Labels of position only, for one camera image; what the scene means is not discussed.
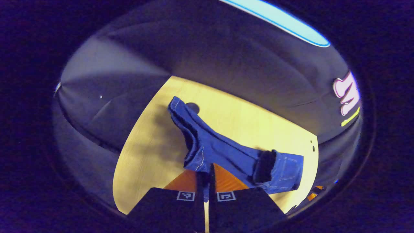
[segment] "blue denim jeans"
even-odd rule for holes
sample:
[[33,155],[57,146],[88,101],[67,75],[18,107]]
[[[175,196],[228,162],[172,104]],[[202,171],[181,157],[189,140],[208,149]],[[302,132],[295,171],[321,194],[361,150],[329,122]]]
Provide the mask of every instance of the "blue denim jeans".
[[178,97],[172,99],[168,111],[188,148],[185,169],[210,172],[210,164],[216,163],[250,188],[262,187],[268,194],[298,189],[303,156],[242,146],[212,130]]

